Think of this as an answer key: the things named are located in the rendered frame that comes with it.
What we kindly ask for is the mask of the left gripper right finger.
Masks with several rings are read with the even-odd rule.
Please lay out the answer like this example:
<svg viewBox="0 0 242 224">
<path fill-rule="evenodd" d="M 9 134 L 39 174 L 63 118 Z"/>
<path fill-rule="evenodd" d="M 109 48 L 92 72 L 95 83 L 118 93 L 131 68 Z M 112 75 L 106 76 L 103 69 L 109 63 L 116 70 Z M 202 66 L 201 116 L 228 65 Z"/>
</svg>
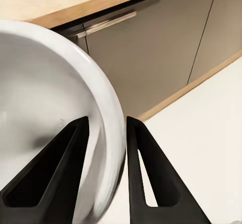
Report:
<svg viewBox="0 0 242 224">
<path fill-rule="evenodd" d="M 211 224 L 146 125 L 127 117 L 130 224 Z M 158 207 L 146 204 L 138 150 Z"/>
</svg>

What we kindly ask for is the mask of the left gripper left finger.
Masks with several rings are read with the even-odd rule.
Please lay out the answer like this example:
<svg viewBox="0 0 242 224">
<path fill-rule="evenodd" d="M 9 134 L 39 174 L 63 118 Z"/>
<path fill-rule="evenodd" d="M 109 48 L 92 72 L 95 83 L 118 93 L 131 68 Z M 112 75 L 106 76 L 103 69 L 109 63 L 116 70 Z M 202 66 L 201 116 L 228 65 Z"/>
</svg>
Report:
<svg viewBox="0 0 242 224">
<path fill-rule="evenodd" d="M 72 224 L 89 134 L 71 121 L 0 190 L 0 224 Z"/>
</svg>

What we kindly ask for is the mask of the coffee cup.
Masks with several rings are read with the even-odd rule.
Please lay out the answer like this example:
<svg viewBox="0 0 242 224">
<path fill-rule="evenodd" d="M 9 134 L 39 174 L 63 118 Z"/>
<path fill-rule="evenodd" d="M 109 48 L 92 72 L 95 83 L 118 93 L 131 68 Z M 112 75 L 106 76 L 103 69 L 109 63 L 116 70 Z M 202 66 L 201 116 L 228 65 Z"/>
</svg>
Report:
<svg viewBox="0 0 242 224">
<path fill-rule="evenodd" d="M 72 224 L 99 224 L 126 161 L 116 92 L 88 54 L 64 36 L 0 20 L 0 190 L 68 123 L 84 116 L 90 134 Z"/>
</svg>

